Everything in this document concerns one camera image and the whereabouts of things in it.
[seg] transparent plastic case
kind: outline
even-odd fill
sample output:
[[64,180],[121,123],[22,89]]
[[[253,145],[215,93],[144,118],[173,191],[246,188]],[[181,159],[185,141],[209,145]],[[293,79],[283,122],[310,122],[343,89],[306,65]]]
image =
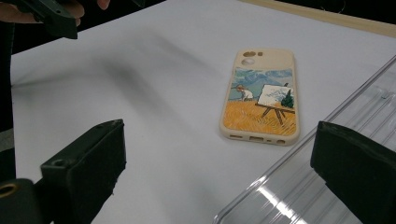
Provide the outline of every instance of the transparent plastic case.
[[[396,151],[396,56],[324,119]],[[223,208],[214,224],[361,223],[310,167],[316,128]]]

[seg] black plastic part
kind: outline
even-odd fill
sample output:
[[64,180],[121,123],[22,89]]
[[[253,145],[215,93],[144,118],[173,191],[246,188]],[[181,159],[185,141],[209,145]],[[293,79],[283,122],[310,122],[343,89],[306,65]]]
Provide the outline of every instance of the black plastic part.
[[21,12],[33,13],[38,21],[45,24],[51,35],[77,39],[76,19],[54,0],[2,0],[18,7]]
[[54,222],[91,223],[113,193],[125,164],[121,119],[91,128],[43,163],[41,185],[57,195],[51,202]]
[[396,152],[321,121],[311,167],[362,223],[396,223]]

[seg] phone case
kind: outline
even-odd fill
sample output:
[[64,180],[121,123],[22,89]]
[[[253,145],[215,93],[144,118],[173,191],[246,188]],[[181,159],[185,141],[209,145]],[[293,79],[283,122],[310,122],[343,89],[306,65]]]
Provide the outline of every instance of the phone case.
[[243,49],[233,64],[220,130],[228,138],[289,146],[300,133],[293,53]]

